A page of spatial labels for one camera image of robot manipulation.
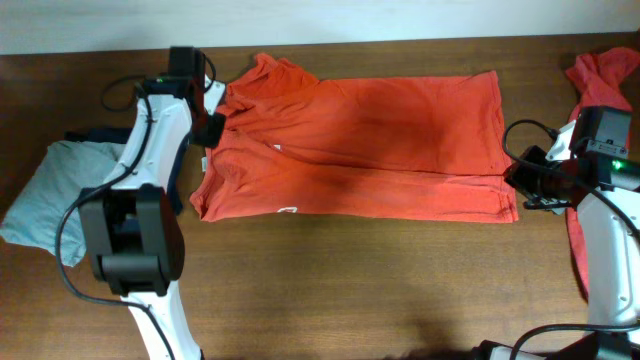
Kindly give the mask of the orange FRAM t-shirt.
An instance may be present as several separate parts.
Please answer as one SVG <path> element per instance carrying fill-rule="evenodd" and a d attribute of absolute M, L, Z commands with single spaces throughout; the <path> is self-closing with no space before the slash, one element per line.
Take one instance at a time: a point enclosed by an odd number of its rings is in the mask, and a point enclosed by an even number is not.
<path fill-rule="evenodd" d="M 498 76 L 321 80 L 260 53 L 218 108 L 190 201 L 208 222 L 270 213 L 513 223 Z"/>

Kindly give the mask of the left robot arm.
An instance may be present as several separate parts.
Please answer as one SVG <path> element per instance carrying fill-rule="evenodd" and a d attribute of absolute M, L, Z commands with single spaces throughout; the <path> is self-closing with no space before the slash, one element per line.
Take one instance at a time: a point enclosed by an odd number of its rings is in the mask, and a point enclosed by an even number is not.
<path fill-rule="evenodd" d="M 223 83 L 158 77 L 136 89 L 136 120 L 103 184 L 78 207 L 94 277 L 131 312 L 152 359 L 201 359 L 182 305 L 185 243 L 169 192 L 190 144 L 214 147 Z"/>

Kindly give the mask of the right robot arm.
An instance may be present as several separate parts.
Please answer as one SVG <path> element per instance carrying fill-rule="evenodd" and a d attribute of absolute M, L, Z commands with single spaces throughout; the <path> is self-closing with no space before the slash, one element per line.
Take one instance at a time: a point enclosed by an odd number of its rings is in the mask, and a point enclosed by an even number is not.
<path fill-rule="evenodd" d="M 582 338 L 550 359 L 636 359 L 639 356 L 639 165 L 626 147 L 631 115 L 607 106 L 583 108 L 560 129 L 547 128 L 549 150 L 531 146 L 503 176 L 526 197 L 529 210 L 577 213 L 586 244 L 588 321 L 528 331 L 514 345 L 484 341 L 471 356 L 483 360 L 529 359 L 523 345 L 551 332 L 579 331 Z"/>

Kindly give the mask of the navy folded garment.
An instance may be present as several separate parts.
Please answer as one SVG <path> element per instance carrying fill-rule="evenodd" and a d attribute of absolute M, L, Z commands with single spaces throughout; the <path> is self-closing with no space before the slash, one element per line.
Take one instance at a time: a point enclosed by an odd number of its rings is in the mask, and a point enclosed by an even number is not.
<path fill-rule="evenodd" d="M 131 128 L 101 127 L 89 129 L 86 132 L 67 131 L 64 135 L 64 139 L 72 142 L 113 143 L 125 145 L 131 132 Z M 177 187 L 177 180 L 188 145 L 189 139 L 184 138 L 178 148 L 168 180 L 167 196 L 176 215 L 179 215 L 184 209 Z"/>

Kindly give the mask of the red crumpled shirt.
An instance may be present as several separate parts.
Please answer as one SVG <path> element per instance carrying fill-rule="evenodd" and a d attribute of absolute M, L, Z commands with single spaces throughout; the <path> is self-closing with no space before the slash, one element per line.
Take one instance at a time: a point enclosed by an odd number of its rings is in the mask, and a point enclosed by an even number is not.
<path fill-rule="evenodd" d="M 568 121 L 576 120 L 583 107 L 605 105 L 631 111 L 632 107 L 620 90 L 621 83 L 639 66 L 639 52 L 626 47 L 612 48 L 604 53 L 586 53 L 576 57 L 565 75 L 579 93 L 579 102 Z M 577 212 L 566 212 L 566 225 L 572 254 L 572 266 L 581 296 L 589 298 L 587 250 Z"/>

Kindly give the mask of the grey folded shirt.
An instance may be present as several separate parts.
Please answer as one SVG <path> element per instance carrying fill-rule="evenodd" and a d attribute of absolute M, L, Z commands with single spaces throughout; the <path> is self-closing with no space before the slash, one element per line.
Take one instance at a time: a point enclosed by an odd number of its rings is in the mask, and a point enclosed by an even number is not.
<path fill-rule="evenodd" d="M 59 141 L 48 146 L 34 175 L 7 211 L 1 236 L 10 244 L 55 252 L 55 235 L 85 187 L 96 187 L 116 166 L 124 146 Z"/>

